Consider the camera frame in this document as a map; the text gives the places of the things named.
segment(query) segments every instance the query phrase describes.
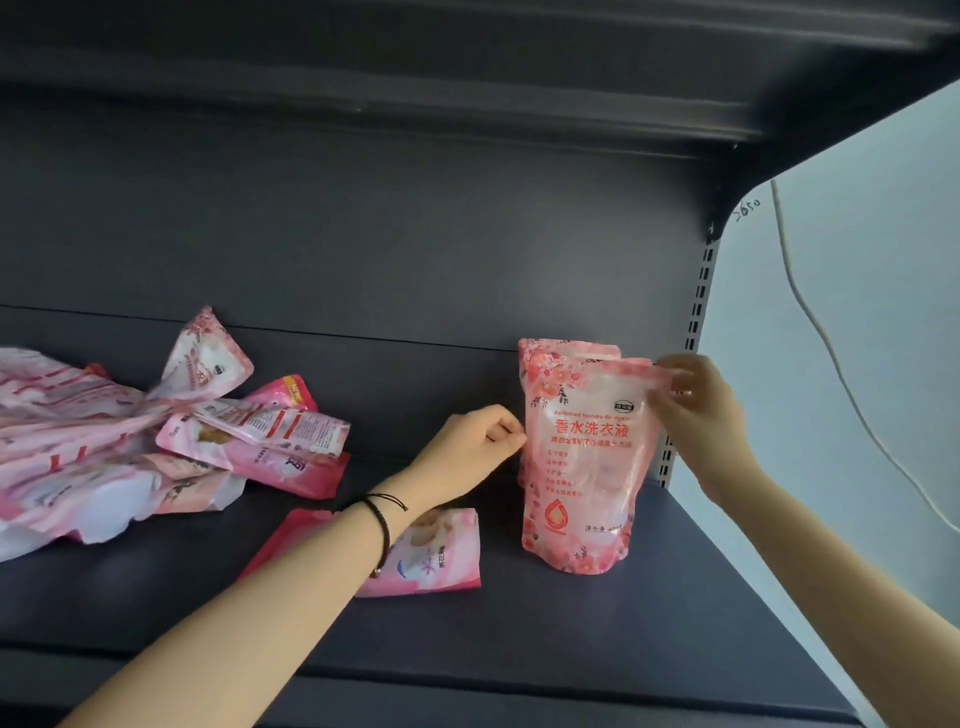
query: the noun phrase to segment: red droplet logo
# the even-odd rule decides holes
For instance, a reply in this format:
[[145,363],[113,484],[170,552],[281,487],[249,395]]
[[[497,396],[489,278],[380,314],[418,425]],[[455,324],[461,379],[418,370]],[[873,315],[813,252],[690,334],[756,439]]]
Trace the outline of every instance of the red droplet logo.
[[567,515],[564,505],[560,503],[559,498],[546,507],[546,510],[543,511],[543,517],[546,520],[547,528],[554,533],[559,533],[561,536],[566,535],[564,529],[566,525],[570,523],[570,517]]

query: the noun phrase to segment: light blue wall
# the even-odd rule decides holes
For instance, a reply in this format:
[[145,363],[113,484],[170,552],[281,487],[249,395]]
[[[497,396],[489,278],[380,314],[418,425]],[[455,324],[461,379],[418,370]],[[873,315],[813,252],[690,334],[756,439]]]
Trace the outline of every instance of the light blue wall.
[[[960,85],[779,178],[794,270],[868,420],[960,522]],[[783,273],[769,184],[731,219],[700,351],[730,381],[764,468],[862,556],[960,625],[960,535],[853,415]],[[683,466],[671,491],[859,709],[876,715]]]

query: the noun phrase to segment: white cable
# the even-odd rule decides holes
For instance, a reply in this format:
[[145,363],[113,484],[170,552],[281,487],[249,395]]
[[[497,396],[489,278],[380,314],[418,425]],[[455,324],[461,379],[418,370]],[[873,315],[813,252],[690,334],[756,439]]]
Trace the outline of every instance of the white cable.
[[853,392],[850,389],[850,385],[847,383],[847,378],[843,374],[843,369],[840,367],[840,360],[837,358],[837,352],[833,349],[833,345],[830,343],[829,336],[824,330],[823,326],[817,320],[817,317],[813,314],[813,311],[810,310],[810,306],[806,304],[804,295],[800,292],[800,289],[797,288],[797,282],[793,279],[793,265],[790,262],[790,251],[787,249],[786,245],[786,230],[783,226],[783,210],[780,206],[780,189],[777,187],[776,180],[770,180],[770,189],[773,192],[774,196],[774,215],[777,217],[777,235],[780,237],[780,252],[783,254],[783,270],[786,272],[786,280],[790,284],[790,290],[793,291],[793,297],[797,299],[797,303],[800,305],[800,308],[804,310],[806,318],[809,319],[810,324],[816,329],[817,334],[819,334],[821,341],[824,342],[824,346],[827,348],[827,353],[830,355],[830,361],[833,362],[833,369],[836,370],[837,378],[840,379],[840,383],[843,385],[844,391],[847,393],[847,399],[850,400],[850,404],[853,407],[853,411],[856,413],[857,419],[859,419],[860,424],[863,425],[863,428],[867,431],[867,434],[870,436],[870,439],[874,441],[877,449],[883,453],[883,456],[890,461],[890,464],[894,466],[900,474],[906,478],[907,482],[914,487],[914,490],[920,494],[920,497],[924,499],[930,510],[933,511],[937,518],[943,521],[946,525],[952,528],[957,533],[960,533],[960,527],[957,527],[946,515],[940,510],[933,498],[931,498],[924,486],[920,484],[920,481],[917,480],[913,475],[910,474],[902,463],[890,454],[890,450],[887,449],[887,446],[883,444],[879,437],[876,436],[874,429],[870,427],[870,423],[867,422],[867,418],[864,417],[863,412],[860,410],[860,405],[856,403],[856,397],[853,396]]

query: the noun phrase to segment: black string bracelet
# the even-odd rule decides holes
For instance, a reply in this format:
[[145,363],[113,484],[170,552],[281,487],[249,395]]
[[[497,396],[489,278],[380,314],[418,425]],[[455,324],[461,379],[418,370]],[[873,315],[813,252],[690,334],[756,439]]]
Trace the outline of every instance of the black string bracelet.
[[387,556],[390,554],[390,541],[391,541],[390,526],[387,525],[387,519],[384,518],[382,513],[380,513],[380,509],[377,508],[375,505],[373,505],[372,498],[375,498],[375,497],[382,497],[385,500],[390,501],[391,503],[395,503],[404,511],[409,510],[403,504],[402,500],[400,500],[396,496],[391,496],[389,493],[367,493],[365,496],[361,496],[359,498],[352,500],[351,502],[349,502],[347,505],[345,505],[343,508],[340,509],[341,511],[346,511],[351,505],[355,505],[356,503],[363,503],[368,508],[370,508],[371,513],[373,513],[374,517],[380,523],[380,528],[383,529],[383,552],[380,554],[380,561],[376,565],[376,569],[374,569],[370,574],[371,579],[375,579],[377,576],[380,575],[380,572],[383,571],[383,565],[387,563]]

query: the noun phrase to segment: person's left arm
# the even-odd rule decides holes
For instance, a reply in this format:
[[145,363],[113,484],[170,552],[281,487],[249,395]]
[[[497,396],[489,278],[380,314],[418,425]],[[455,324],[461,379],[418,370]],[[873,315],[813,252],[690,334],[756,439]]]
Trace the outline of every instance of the person's left arm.
[[[406,470],[375,489],[396,539],[423,512],[471,490],[525,442],[493,405],[451,417]],[[363,503],[233,584],[144,650],[61,728],[246,728],[273,702],[379,561]]]

